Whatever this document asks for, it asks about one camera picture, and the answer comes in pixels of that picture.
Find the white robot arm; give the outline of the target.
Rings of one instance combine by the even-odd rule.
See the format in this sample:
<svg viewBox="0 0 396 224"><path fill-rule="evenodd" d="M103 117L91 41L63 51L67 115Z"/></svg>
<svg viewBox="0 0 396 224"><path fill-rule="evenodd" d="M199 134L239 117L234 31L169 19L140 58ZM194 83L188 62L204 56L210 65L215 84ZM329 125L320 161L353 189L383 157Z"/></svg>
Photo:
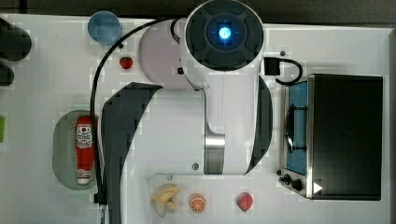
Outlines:
<svg viewBox="0 0 396 224"><path fill-rule="evenodd" d="M179 47L179 89L132 82L104 104L109 224L149 224L155 175L245 175L270 146L260 17L237 0L209 0L187 18Z"/></svg>

